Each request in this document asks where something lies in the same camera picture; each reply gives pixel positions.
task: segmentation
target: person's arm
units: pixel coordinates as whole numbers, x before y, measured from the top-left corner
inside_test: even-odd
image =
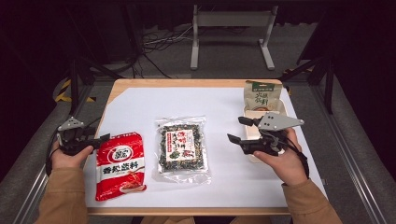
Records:
[[[93,148],[86,147],[74,157],[67,156],[56,148],[59,148],[58,142],[53,145],[55,150],[51,156],[53,169],[39,205],[36,224],[88,223],[84,174],[80,165]]]
[[[294,129],[285,131],[289,140],[302,151]],[[284,182],[282,188],[294,224],[342,223],[318,186],[306,177],[304,167],[294,151],[286,149],[278,157],[255,151],[254,156],[270,165]]]

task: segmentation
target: table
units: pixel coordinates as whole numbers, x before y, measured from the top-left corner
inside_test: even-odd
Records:
[[[84,166],[89,214],[100,216],[273,216],[288,214],[280,187],[281,181],[272,169],[264,163],[251,162],[238,145],[228,141],[226,133],[241,137],[244,134],[244,126],[237,121],[237,117],[243,115],[244,85],[244,79],[117,80],[109,95],[97,136],[104,133],[116,135],[130,131],[142,135],[146,162],[145,184],[148,185],[148,189],[105,202],[96,202],[94,200],[95,154],[92,154]],[[180,96],[181,102],[186,104],[185,109],[172,109],[172,103],[162,101],[163,98],[168,97],[168,94],[175,92],[186,93]],[[287,114],[290,117],[296,117],[286,89],[282,90],[281,100],[284,102]],[[212,105],[215,102],[218,102],[219,106]],[[206,116],[204,132],[212,181],[210,184],[156,181],[152,177],[152,172],[156,170],[156,143],[153,141],[155,116],[183,114],[186,116],[187,113],[191,113],[191,116],[198,114]],[[308,158],[310,177],[325,193],[304,134],[300,127],[295,127],[295,130],[304,154]]]

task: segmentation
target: dark background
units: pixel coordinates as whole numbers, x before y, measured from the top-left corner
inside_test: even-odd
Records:
[[[361,21],[351,27],[353,38],[346,40],[343,50],[334,58],[335,74],[393,177],[396,176],[396,153],[391,144],[396,125],[392,105],[396,97],[391,80],[396,59],[394,9],[393,3],[371,5]],[[133,63],[141,53],[143,28],[158,25],[159,29],[172,30],[190,23],[192,16],[192,6],[143,5],[127,6],[126,10],[130,18],[125,23],[120,6],[0,3],[1,179],[54,108],[53,90],[68,76],[69,63],[76,55],[99,64]],[[276,23],[318,22],[324,10],[324,7],[280,7]],[[335,32],[332,27],[329,29],[324,30]],[[318,35],[312,42],[327,43],[326,36]]]

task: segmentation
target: tan sleeve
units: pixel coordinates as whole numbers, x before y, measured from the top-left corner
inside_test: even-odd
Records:
[[[36,223],[88,223],[84,174],[81,169],[61,168],[51,172]]]
[[[289,211],[294,224],[342,223],[327,198],[312,180],[295,185],[283,185]]]

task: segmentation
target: red snack bag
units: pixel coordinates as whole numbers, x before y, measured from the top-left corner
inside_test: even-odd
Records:
[[[145,157],[142,137],[138,133],[113,136],[96,152],[96,201],[142,191]]]

